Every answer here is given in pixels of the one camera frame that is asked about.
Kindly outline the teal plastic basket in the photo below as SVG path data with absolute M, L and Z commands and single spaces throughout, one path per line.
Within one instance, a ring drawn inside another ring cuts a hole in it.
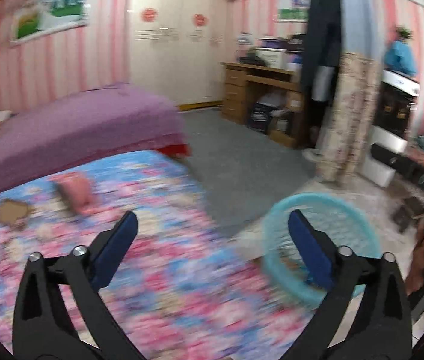
M 381 246 L 365 215 L 325 193 L 301 193 L 276 203 L 262 222 L 262 267 L 294 302 L 317 308 L 334 283 L 340 246 L 379 258 Z

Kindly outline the water dispenser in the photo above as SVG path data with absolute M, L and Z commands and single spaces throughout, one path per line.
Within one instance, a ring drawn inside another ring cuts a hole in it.
M 373 159 L 370 149 L 377 143 L 398 154 L 405 152 L 408 125 L 419 94 L 420 84 L 416 80 L 401 72 L 383 70 L 377 107 L 366 143 L 365 157 L 359 170 L 363 177 L 381 188 L 386 188 L 391 183 L 396 172 Z

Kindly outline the floral door curtain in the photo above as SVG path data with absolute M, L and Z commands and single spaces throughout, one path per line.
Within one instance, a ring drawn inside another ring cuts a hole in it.
M 341 0 L 341 6 L 339 77 L 318 164 L 320 178 L 336 185 L 347 184 L 364 157 L 381 67 L 373 0 Z

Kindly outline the brown phone case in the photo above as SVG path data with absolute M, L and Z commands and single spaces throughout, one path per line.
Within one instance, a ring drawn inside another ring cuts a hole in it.
M 32 213 L 32 207 L 13 199 L 4 199 L 0 203 L 0 224 L 9 228 L 24 228 Z

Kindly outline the pink metal mug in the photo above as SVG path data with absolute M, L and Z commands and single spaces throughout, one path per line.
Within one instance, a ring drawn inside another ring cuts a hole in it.
M 92 191 L 92 182 L 83 172 L 67 172 L 50 178 L 67 209 L 75 215 L 94 215 L 100 212 Z

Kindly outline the floral blue bed cover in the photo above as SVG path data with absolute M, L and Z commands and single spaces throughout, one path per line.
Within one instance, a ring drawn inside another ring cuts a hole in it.
M 126 211 L 138 234 L 100 296 L 148 359 L 278 359 L 311 315 L 290 306 L 261 268 L 242 258 L 205 212 L 202 188 L 181 165 L 152 151 L 79 167 L 100 212 L 67 211 L 49 178 L 0 194 L 27 203 L 24 228 L 0 224 L 0 342 L 12 345 L 13 309 L 29 255 L 68 254 Z

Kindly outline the hanging black garment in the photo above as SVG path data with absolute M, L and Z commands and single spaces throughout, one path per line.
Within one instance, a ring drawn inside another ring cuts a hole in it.
M 302 54 L 304 146 L 313 148 L 332 106 L 342 51 L 341 0 L 310 0 Z

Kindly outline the purple dotted bed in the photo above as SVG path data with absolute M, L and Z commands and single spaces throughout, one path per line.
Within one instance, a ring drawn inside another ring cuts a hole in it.
M 22 112 L 0 127 L 0 192 L 140 150 L 189 154 L 174 102 L 127 83 L 68 95 Z

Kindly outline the wooden desk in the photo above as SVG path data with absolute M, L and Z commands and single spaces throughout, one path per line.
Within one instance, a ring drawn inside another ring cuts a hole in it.
M 224 63 L 222 117 L 297 149 L 303 142 L 300 73 L 245 63 Z

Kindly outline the framed couple photo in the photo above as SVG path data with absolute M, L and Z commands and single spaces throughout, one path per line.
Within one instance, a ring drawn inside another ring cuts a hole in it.
M 278 0 L 277 22 L 305 23 L 309 17 L 310 0 Z

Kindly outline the white wardrobe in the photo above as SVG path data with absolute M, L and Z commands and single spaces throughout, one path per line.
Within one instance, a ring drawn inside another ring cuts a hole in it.
M 129 0 L 130 81 L 176 105 L 222 99 L 226 0 Z

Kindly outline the framed wedding photo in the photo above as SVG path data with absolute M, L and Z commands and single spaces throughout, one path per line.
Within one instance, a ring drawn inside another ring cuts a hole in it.
M 43 36 L 89 24 L 88 0 L 28 0 L 12 16 L 10 44 L 20 45 Z

